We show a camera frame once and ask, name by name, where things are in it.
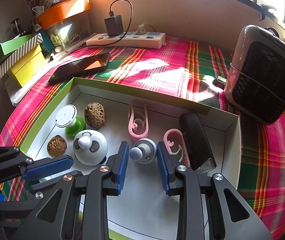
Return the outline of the white plug adapter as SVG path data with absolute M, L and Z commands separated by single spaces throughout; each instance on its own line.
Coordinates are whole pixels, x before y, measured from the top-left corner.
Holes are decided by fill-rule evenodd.
M 140 24 L 138 26 L 137 31 L 135 32 L 136 35 L 145 35 L 147 33 L 145 24 Z

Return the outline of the orange planter box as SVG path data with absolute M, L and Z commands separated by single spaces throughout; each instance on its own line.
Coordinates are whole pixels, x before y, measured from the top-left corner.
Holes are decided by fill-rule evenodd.
M 89 0 L 68 0 L 59 2 L 36 17 L 35 22 L 43 29 L 47 29 L 71 16 L 88 11 Z

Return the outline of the small usb plug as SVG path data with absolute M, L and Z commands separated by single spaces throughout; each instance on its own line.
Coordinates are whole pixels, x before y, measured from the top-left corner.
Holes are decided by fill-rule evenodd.
M 213 80 L 213 85 L 220 88 L 220 89 L 224 89 L 225 85 L 226 85 L 226 78 L 223 78 L 221 76 L 216 77 Z

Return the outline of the white knob suction hook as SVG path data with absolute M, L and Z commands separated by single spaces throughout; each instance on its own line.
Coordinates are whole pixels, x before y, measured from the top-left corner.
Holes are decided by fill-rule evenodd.
M 136 141 L 134 146 L 129 150 L 129 156 L 133 161 L 149 164 L 153 162 L 157 156 L 157 146 L 153 140 L 141 138 Z

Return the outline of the white power strip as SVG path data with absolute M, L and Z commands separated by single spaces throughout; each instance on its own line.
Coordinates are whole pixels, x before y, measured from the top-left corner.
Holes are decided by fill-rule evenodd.
M 137 35 L 135 32 L 128 32 L 126 35 L 108 36 L 107 33 L 96 34 L 86 41 L 91 47 L 136 47 L 159 49 L 166 44 L 166 34 L 147 32 Z

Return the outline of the brown walnut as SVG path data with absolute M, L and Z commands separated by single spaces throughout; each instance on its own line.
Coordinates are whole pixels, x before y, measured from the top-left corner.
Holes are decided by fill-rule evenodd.
M 53 158 L 62 156 L 66 152 L 66 149 L 66 140 L 60 135 L 54 136 L 47 144 L 47 152 Z
M 84 119 L 91 128 L 100 129 L 106 122 L 104 107 L 98 102 L 88 104 L 84 110 Z

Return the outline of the black smartphone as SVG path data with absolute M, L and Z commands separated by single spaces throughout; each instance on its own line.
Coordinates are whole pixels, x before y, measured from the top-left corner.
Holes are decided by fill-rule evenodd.
M 88 56 L 59 66 L 48 80 L 50 85 L 66 81 L 73 77 L 88 76 L 107 69 L 110 53 Z

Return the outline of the pink clip holder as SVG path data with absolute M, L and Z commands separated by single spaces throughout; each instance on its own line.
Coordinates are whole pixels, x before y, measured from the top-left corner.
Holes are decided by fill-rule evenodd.
M 175 155 L 179 163 L 190 167 L 189 155 L 183 138 L 183 134 L 180 130 L 173 128 L 169 129 L 164 134 L 164 144 L 167 152 L 171 155 Z
M 133 106 L 129 107 L 128 133 L 132 142 L 141 138 L 147 138 L 149 134 L 149 122 L 147 108 L 144 106 L 143 112 L 134 110 Z

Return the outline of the pink black mini heater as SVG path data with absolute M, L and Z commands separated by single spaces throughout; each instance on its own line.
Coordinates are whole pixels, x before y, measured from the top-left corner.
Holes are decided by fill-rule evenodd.
M 225 84 L 225 97 L 266 125 L 285 111 L 285 42 L 267 29 L 240 32 Z

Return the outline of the white panda toy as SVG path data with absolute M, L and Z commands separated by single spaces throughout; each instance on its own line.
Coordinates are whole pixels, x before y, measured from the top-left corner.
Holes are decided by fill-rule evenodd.
M 96 166 L 107 159 L 107 140 L 96 130 L 86 129 L 77 133 L 74 137 L 73 149 L 77 160 L 84 165 Z

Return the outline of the striped gift box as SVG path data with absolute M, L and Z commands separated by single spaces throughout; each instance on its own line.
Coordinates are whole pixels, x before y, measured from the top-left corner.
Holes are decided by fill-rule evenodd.
M 0 80 L 23 56 L 43 42 L 41 34 L 37 34 L 16 49 L 2 64 L 0 64 Z

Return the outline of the black silver bike light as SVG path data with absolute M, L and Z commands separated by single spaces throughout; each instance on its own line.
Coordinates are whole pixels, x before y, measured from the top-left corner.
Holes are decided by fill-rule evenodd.
M 198 174 L 217 167 L 209 141 L 195 111 L 179 116 L 179 126 L 189 156 L 190 167 Z

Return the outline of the green cardboard box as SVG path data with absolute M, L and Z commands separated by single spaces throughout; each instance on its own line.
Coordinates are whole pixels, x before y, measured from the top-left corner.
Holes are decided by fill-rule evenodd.
M 22 37 L 14 38 L 0 44 L 0 65 L 19 47 L 30 40 L 33 35 L 25 35 Z

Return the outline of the green white cardboard tray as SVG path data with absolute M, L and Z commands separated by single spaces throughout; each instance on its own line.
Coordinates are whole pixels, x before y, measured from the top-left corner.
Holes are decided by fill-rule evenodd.
M 238 185 L 241 165 L 239 117 L 215 107 L 157 92 L 87 79 L 70 81 L 37 116 L 20 149 L 34 160 L 48 157 L 47 145 L 55 136 L 66 140 L 66 154 L 73 169 L 89 174 L 96 167 L 92 157 L 82 158 L 73 149 L 74 140 L 66 128 L 83 117 L 90 103 L 100 103 L 106 121 L 99 132 L 106 138 L 107 155 L 118 152 L 126 141 L 135 150 L 127 164 L 123 190 L 108 197 L 107 214 L 111 239 L 175 239 L 178 226 L 178 197 L 169 197 L 162 188 L 154 154 L 141 143 L 164 141 L 179 159 L 186 159 L 180 135 L 179 116 L 195 111 L 209 141 L 221 173 Z

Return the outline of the pink plaid bed sheet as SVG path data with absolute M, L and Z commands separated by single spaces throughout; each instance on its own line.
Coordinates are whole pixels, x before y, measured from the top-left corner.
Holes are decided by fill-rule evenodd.
M 237 114 L 213 79 L 226 77 L 233 55 L 219 48 L 168 37 L 161 49 L 113 48 L 107 70 L 93 75 L 107 81 L 200 102 Z M 0 146 L 21 146 L 27 132 L 63 84 L 49 85 L 53 70 L 34 84 L 7 120 Z M 239 191 L 270 230 L 285 238 L 285 112 L 264 126 L 240 115 L 242 157 Z

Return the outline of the green white thread spool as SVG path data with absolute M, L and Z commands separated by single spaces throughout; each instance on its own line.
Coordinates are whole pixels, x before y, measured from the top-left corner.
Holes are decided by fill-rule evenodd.
M 77 133 L 85 130 L 85 120 L 77 116 L 77 108 L 72 104 L 63 106 L 57 112 L 55 125 L 59 128 L 65 128 L 66 135 L 70 138 L 74 138 Z

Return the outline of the yellow cardboard box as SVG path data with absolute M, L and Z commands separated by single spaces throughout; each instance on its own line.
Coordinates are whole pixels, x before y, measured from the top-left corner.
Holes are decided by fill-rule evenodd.
M 44 65 L 47 64 L 40 45 L 19 59 L 7 72 L 9 77 L 23 87 Z

